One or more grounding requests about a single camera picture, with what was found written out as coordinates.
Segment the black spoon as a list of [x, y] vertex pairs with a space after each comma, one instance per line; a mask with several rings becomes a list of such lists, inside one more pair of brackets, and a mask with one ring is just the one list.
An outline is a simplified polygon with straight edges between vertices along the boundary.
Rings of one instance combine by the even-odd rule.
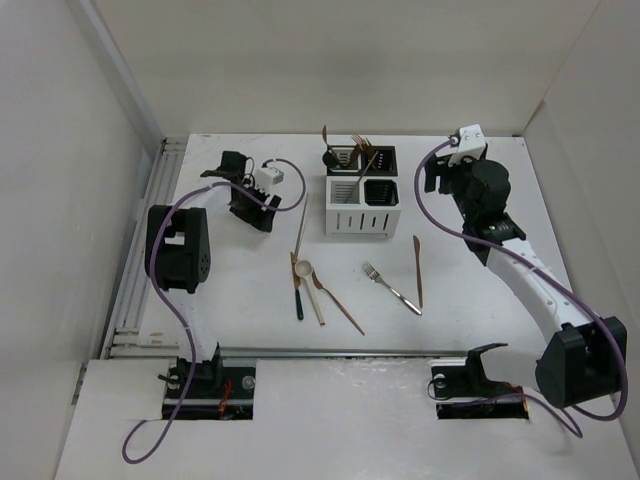
[[324, 165], [329, 169], [341, 169], [344, 164], [339, 158], [339, 155], [333, 150], [327, 150], [322, 155], [322, 161]]

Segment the copper knife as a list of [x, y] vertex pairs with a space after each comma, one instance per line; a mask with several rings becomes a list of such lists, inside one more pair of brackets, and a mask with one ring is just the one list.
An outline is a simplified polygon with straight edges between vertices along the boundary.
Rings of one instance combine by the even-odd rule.
[[416, 286], [418, 293], [418, 302], [419, 307], [422, 309], [424, 307], [424, 297], [423, 297], [423, 282], [422, 282], [422, 272], [421, 272], [421, 243], [419, 238], [416, 235], [413, 235], [413, 248], [414, 248], [414, 256], [415, 256], [415, 264], [416, 264]]

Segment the gold fork dark handle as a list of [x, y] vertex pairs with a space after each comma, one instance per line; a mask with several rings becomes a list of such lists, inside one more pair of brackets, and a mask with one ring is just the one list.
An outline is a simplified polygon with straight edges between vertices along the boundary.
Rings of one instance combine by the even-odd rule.
[[357, 134], [353, 134], [351, 136], [351, 139], [355, 144], [354, 150], [357, 151], [358, 153], [363, 153], [365, 151], [365, 139]]

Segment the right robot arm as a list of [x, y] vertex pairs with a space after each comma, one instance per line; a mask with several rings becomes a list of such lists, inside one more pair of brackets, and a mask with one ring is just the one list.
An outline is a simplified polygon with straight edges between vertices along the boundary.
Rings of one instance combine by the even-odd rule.
[[545, 341], [538, 354], [491, 343], [468, 351], [461, 366], [437, 368], [445, 394], [493, 397], [501, 383], [539, 392], [557, 409], [572, 408], [598, 421], [621, 416], [628, 400], [627, 330], [604, 318], [560, 283], [538, 258], [525, 232], [506, 211], [508, 170], [476, 154], [429, 152], [414, 176], [414, 194], [449, 195], [463, 219], [462, 239], [480, 263], [500, 278], [533, 318]]

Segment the silver metal chopstick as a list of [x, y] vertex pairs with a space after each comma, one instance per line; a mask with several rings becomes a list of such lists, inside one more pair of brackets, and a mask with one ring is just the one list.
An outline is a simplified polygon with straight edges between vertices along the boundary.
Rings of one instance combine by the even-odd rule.
[[304, 230], [305, 230], [305, 225], [306, 225], [306, 213], [307, 213], [307, 207], [308, 207], [308, 202], [309, 202], [309, 196], [310, 196], [310, 194], [306, 194], [305, 199], [304, 199], [302, 214], [301, 214], [299, 228], [298, 228], [297, 237], [296, 237], [295, 249], [293, 251], [294, 257], [296, 259], [298, 258], [300, 247], [301, 247], [301, 244], [302, 244], [303, 235], [304, 235]]
[[345, 204], [349, 203], [351, 201], [351, 198], [353, 197], [354, 193], [357, 190], [359, 190], [360, 183], [362, 182], [362, 180], [364, 179], [364, 177], [366, 176], [368, 171], [371, 169], [371, 167], [376, 163], [376, 160], [377, 160], [378, 157], [379, 157], [379, 151], [375, 151], [374, 155], [368, 161], [366, 167], [364, 168], [364, 170], [362, 171], [362, 173], [360, 174], [358, 179], [352, 185], [351, 190], [349, 191], [348, 195], [345, 198], [345, 202], [344, 202]]

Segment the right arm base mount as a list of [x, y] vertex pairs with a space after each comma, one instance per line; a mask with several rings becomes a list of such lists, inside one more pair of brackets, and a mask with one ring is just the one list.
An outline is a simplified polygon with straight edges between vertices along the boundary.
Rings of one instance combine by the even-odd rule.
[[520, 419], [528, 420], [521, 386], [486, 377], [481, 356], [506, 343], [476, 347], [461, 358], [432, 360], [427, 394], [436, 404], [439, 420]]

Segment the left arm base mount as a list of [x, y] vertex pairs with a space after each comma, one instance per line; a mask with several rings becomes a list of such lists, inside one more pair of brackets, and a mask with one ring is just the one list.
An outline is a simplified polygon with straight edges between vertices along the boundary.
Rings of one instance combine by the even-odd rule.
[[[179, 403], [191, 363], [178, 358], [158, 379], [165, 384], [162, 419], [169, 420]], [[195, 366], [176, 420], [245, 421], [254, 414], [256, 362], [226, 359], [216, 351]]]

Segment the dark wooden fork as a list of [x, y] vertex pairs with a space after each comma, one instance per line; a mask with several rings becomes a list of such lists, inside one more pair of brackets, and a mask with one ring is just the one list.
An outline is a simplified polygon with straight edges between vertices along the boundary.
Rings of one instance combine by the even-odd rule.
[[364, 140], [364, 150], [367, 154], [368, 159], [371, 160], [374, 157], [375, 150], [373, 149], [371, 142], [367, 139]]

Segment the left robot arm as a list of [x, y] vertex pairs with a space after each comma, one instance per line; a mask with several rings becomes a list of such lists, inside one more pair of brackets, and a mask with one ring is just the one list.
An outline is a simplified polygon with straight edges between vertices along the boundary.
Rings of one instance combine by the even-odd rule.
[[189, 382], [198, 394], [209, 397], [223, 387], [224, 373], [218, 367], [215, 353], [198, 353], [193, 328], [168, 296], [172, 290], [195, 294], [211, 270], [207, 211], [204, 207], [189, 207], [187, 203], [216, 186], [228, 187], [230, 212], [254, 229], [269, 233], [275, 214], [282, 210], [282, 198], [272, 194], [271, 189], [284, 180], [284, 173], [273, 160], [257, 167], [251, 157], [238, 151], [225, 151], [219, 166], [203, 171], [200, 178], [209, 183], [173, 204], [155, 204], [149, 208], [144, 268], [159, 298], [176, 315], [187, 342], [188, 356], [177, 360], [173, 372], [164, 381], [181, 389]]

